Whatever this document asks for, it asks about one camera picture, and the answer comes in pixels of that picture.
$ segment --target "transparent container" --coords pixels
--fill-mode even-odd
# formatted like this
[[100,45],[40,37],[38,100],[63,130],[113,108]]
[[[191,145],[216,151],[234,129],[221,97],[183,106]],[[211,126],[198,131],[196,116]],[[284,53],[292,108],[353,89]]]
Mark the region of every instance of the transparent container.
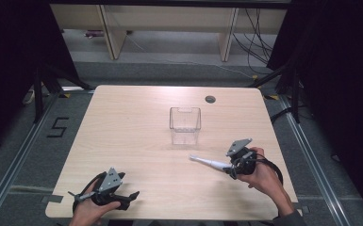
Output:
[[170,129],[173,144],[197,144],[201,130],[201,108],[170,108]]

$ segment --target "aluminum rail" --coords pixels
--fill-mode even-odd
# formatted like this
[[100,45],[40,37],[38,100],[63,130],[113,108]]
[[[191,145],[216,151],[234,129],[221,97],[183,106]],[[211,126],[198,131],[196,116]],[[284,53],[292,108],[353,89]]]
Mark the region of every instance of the aluminum rail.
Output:
[[46,105],[46,110],[42,114],[39,121],[34,123],[28,132],[25,141],[23,142],[22,146],[19,149],[19,152],[14,157],[13,161],[11,162],[5,176],[0,182],[0,207],[5,200],[5,197],[8,195],[11,185],[13,184],[16,176],[19,174],[20,169],[22,168],[23,163],[25,162],[34,141],[36,140],[41,127],[43,126],[46,116],[48,115],[52,105],[58,99],[58,94],[52,95],[52,99]]
[[[280,95],[280,101],[281,101],[281,106],[283,106],[284,109],[290,107],[288,99],[284,95]],[[335,193],[327,177],[325,176],[325,173],[322,170],[322,166],[320,165],[316,155],[311,149],[311,146],[307,138],[305,137],[305,133],[301,125],[299,123],[296,123],[295,119],[293,119],[292,114],[287,113],[287,118],[293,133],[298,139],[299,145],[301,146],[307,164],[310,167],[311,172],[313,173],[317,185],[319,186],[320,192],[322,193],[322,196],[324,197],[324,200],[328,205],[328,208],[330,209],[334,221],[336,222],[337,225],[340,226],[352,225],[345,213],[345,210],[343,209],[342,204],[340,203],[337,197],[337,194]]]

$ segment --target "table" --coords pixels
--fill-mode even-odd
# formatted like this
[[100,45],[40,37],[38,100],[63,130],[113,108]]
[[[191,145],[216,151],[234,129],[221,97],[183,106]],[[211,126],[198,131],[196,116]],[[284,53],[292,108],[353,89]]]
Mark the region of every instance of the table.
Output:
[[[215,97],[213,104],[207,96]],[[200,107],[197,145],[173,145],[171,107]],[[104,218],[259,220],[277,216],[270,198],[189,155],[229,162],[231,143],[251,137],[282,170],[285,189],[297,202],[266,106],[258,89],[100,86],[91,99],[58,178],[46,215],[70,218],[73,197],[97,174],[125,172],[116,194],[140,191],[127,211]]]

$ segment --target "human hand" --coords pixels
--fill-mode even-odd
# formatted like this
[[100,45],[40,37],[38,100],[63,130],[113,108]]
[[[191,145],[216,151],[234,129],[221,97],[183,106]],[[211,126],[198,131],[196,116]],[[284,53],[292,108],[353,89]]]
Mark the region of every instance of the human hand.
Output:
[[[97,180],[95,180],[85,193],[92,192]],[[93,224],[101,225],[101,216],[110,210],[114,210],[120,206],[120,202],[111,202],[107,205],[99,206],[91,199],[80,202],[75,208],[70,226],[91,226]]]
[[[264,150],[261,148],[250,148],[257,152],[257,159],[264,158]],[[294,208],[288,193],[283,188],[275,171],[265,163],[256,162],[255,171],[250,175],[238,174],[237,178],[254,187],[258,191],[268,195],[277,206],[281,216],[293,213]]]

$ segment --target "finger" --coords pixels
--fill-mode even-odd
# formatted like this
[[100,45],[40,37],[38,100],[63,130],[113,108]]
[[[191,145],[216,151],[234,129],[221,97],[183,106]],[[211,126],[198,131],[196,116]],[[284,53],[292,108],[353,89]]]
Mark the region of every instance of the finger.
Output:
[[92,184],[87,188],[87,190],[85,191],[85,193],[90,193],[93,191],[93,188],[95,187],[95,184],[98,182],[98,179],[96,179],[94,182],[92,182]]
[[249,149],[264,156],[264,150],[262,148],[252,147]]
[[238,174],[237,179],[239,179],[242,182],[249,183],[251,179],[251,175],[245,175],[245,174]]
[[103,207],[105,208],[105,212],[107,212],[120,207],[120,205],[122,205],[120,202],[111,202],[109,204],[104,205]]
[[98,218],[98,220],[96,220],[95,224],[96,225],[102,225],[102,220],[100,218]]

